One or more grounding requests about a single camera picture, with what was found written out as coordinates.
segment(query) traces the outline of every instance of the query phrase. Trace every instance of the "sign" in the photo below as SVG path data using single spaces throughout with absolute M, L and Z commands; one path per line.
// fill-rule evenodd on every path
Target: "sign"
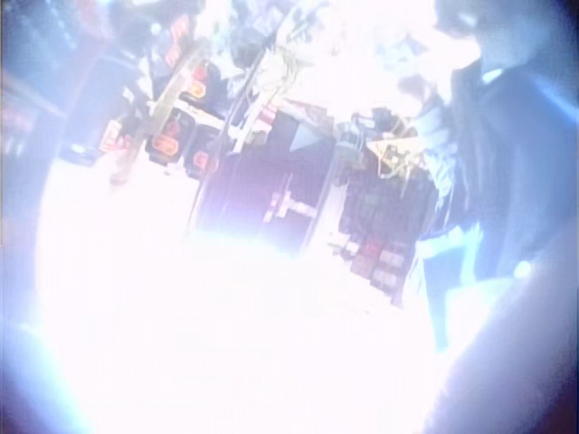
M 174 156 L 179 150 L 179 142 L 170 136 L 161 134 L 153 141 L 153 148 L 161 151 L 166 156 Z
M 189 34 L 189 17 L 181 15 L 177 21 L 171 25 L 171 34 L 173 35 L 173 42 L 179 43 L 181 38 Z

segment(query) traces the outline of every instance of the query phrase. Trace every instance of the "red label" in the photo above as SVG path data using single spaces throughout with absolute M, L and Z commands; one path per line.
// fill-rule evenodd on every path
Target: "red label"
M 203 151 L 197 151 L 193 157 L 193 164 L 202 169 L 205 169 L 208 161 L 209 155 Z
M 171 34 L 173 34 L 173 41 L 178 43 L 181 38 L 189 33 L 189 18 L 187 15 L 181 17 L 171 26 Z
M 162 134 L 153 141 L 153 148 L 161 151 L 166 156 L 174 156 L 179 150 L 179 142 Z

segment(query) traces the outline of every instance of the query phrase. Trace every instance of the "bright light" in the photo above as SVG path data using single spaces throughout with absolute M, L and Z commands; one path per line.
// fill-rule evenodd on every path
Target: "bright light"
M 204 10 L 196 19 L 195 35 L 206 38 L 212 36 L 217 24 L 228 22 L 231 10 L 232 6 L 229 0 L 206 2 Z
M 158 35 L 161 33 L 162 27 L 159 23 L 151 24 L 151 34 Z
M 78 145 L 76 143 L 73 143 L 71 146 L 71 151 L 76 153 L 76 154 L 84 154 L 84 147 L 81 145 Z
M 515 272 L 513 273 L 515 278 L 526 278 L 531 273 L 533 266 L 530 262 L 526 260 L 521 260 L 515 267 Z

